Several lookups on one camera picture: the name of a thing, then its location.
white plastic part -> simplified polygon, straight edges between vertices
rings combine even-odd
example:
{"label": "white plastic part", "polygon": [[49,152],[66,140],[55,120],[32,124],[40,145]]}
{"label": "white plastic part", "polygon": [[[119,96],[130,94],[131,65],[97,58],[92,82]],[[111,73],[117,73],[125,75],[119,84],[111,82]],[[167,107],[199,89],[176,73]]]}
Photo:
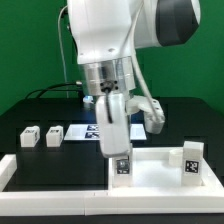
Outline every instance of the white plastic part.
{"label": "white plastic part", "polygon": [[[132,20],[142,0],[129,0]],[[158,0],[143,0],[142,9],[135,29],[135,48],[160,47],[156,35],[156,8]]]}
{"label": "white plastic part", "polygon": [[86,103],[86,104],[93,104],[93,97],[92,96],[85,96],[83,98],[83,103]]}
{"label": "white plastic part", "polygon": [[223,213],[224,189],[205,160],[203,185],[183,187],[181,168],[168,164],[173,149],[181,147],[133,149],[132,187],[113,188],[109,159],[105,191],[0,192],[0,216]]}
{"label": "white plastic part", "polygon": [[78,64],[131,55],[128,0],[67,0],[69,20],[78,47]]}
{"label": "white plastic part", "polygon": [[20,135],[21,147],[34,147],[40,139],[40,128],[38,126],[27,127]]}
{"label": "white plastic part", "polygon": [[[131,124],[130,140],[146,140],[143,124]],[[71,124],[64,137],[65,141],[100,140],[97,124]]]}
{"label": "white plastic part", "polygon": [[183,160],[183,149],[170,150],[169,164],[173,167],[181,167]]}
{"label": "white plastic part", "polygon": [[96,103],[96,119],[99,125],[101,151],[104,157],[127,155],[131,146],[123,94],[110,94],[109,107],[112,123],[108,121],[106,97],[100,96]]}
{"label": "white plastic part", "polygon": [[16,156],[5,155],[0,162],[0,192],[4,190],[16,169]]}
{"label": "white plastic part", "polygon": [[[117,167],[117,161],[122,160],[122,159],[128,159],[129,160],[129,173],[122,173],[120,174],[118,171]],[[117,187],[131,187],[132,186],[132,150],[129,153],[129,156],[126,157],[120,157],[120,158],[113,158],[112,159],[112,188],[117,188]]]}
{"label": "white plastic part", "polygon": [[156,111],[159,118],[158,122],[155,122],[154,112],[146,97],[134,96],[131,100],[126,102],[127,114],[131,115],[137,113],[139,110],[144,111],[145,129],[149,133],[158,134],[161,132],[165,123],[165,117],[163,110],[158,100],[151,99],[152,107]]}
{"label": "white plastic part", "polygon": [[47,147],[60,147],[63,138],[62,126],[51,127],[46,134]]}
{"label": "white plastic part", "polygon": [[200,7],[199,0],[191,0],[191,3],[195,12],[197,22],[199,24],[201,21],[201,7]]}
{"label": "white plastic part", "polygon": [[183,147],[183,166],[182,166],[182,185],[201,186],[201,169],[203,159],[204,143],[184,142]]}
{"label": "white plastic part", "polygon": [[130,30],[130,43],[131,43],[131,51],[132,51],[131,59],[132,59],[133,69],[135,71],[136,78],[139,82],[139,85],[141,86],[142,92],[144,93],[144,96],[146,97],[148,104],[150,106],[150,109],[152,111],[152,116],[147,117],[147,119],[145,118],[145,123],[148,123],[149,132],[158,134],[162,130],[163,124],[165,122],[165,118],[161,117],[160,114],[157,112],[157,110],[154,108],[151,93],[149,92],[149,89],[146,85],[145,79],[142,75],[141,69],[138,64],[138,60],[137,60],[136,52],[135,52],[135,44],[134,44],[135,28],[136,28],[136,24],[137,24],[137,21],[143,6],[144,6],[144,2],[142,1],[141,4],[139,5],[138,10],[136,11],[136,14],[132,22],[131,30]]}

green backdrop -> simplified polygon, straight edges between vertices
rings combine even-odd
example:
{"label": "green backdrop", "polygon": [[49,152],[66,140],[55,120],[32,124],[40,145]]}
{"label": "green backdrop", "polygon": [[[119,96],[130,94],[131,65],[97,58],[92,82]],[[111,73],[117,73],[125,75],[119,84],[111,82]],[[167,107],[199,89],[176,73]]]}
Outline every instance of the green backdrop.
{"label": "green backdrop", "polygon": [[[63,82],[57,19],[63,0],[0,1],[0,114],[34,90]],[[224,114],[224,4],[201,0],[201,26],[184,46],[138,51],[153,96],[190,96]],[[69,80],[80,78],[62,24]],[[65,97],[65,94],[48,94]]]}

white platform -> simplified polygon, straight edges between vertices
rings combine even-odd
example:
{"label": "white platform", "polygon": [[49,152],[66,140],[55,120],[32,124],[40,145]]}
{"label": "white platform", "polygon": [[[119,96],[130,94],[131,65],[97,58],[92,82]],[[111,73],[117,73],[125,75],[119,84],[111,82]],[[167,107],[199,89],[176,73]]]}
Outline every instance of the white platform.
{"label": "white platform", "polygon": [[[143,124],[131,124],[131,140],[146,140]],[[65,141],[96,141],[100,140],[97,124],[71,124],[64,137]]]}
{"label": "white platform", "polygon": [[[168,165],[171,149],[174,148],[134,149],[133,187],[112,187],[110,160],[109,190],[1,192],[0,215],[224,212],[224,189],[207,163],[202,163],[203,186],[181,187],[180,168]],[[15,168],[15,156],[5,156],[0,163],[2,186],[8,182],[5,173],[11,176],[14,172],[12,169]]]}

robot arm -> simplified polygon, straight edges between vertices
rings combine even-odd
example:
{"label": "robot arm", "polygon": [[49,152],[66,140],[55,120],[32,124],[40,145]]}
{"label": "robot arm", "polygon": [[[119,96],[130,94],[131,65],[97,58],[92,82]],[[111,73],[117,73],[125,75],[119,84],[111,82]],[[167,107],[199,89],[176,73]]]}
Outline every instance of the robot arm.
{"label": "robot arm", "polygon": [[[98,97],[97,123],[105,157],[128,155],[128,115],[144,111],[146,130],[159,133],[163,111],[141,76],[135,48],[185,43],[200,22],[198,0],[67,0],[86,95]],[[134,73],[145,93],[133,97]]]}

